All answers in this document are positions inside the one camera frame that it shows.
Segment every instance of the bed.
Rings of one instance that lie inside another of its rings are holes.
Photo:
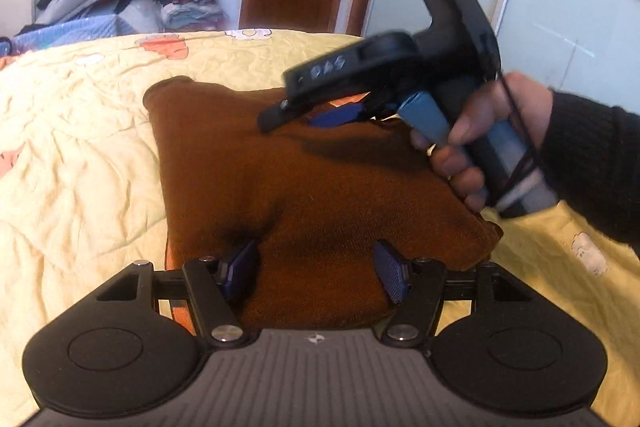
[[[237,90],[276,87],[287,67],[353,39],[284,30],[137,35],[0,62],[0,427],[36,410],[20,369],[33,333],[132,261],[164,266],[166,219],[146,89],[179,74]],[[504,230],[492,259],[606,346],[609,370],[594,409],[612,425],[637,427],[634,252],[563,203],[508,223],[490,210],[484,217]],[[440,326],[465,314],[468,304],[447,303]]]

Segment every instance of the gray ribbed plate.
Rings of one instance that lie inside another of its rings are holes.
[[[129,418],[87,420],[43,410],[26,427],[602,427],[590,410],[513,419],[444,387],[413,349],[372,331],[264,330],[254,344],[218,351],[184,393]]]

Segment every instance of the silver bolt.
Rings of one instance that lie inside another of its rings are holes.
[[[418,328],[410,324],[396,324],[395,326],[391,326],[386,332],[386,334],[395,341],[412,341],[419,333]]]
[[[224,326],[218,326],[211,331],[211,336],[220,342],[234,342],[244,335],[238,326],[231,324],[225,324]]]

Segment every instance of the folded brown garment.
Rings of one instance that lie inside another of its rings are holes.
[[[283,89],[235,92],[177,77],[145,107],[158,143],[167,267],[259,238],[252,330],[369,325],[391,309],[372,261],[378,238],[405,256],[467,269],[500,229],[469,212],[412,150],[399,120],[319,129],[305,118],[263,136],[260,111]]]

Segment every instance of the black sleeve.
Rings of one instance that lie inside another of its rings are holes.
[[[555,92],[542,159],[569,206],[640,255],[640,116]]]

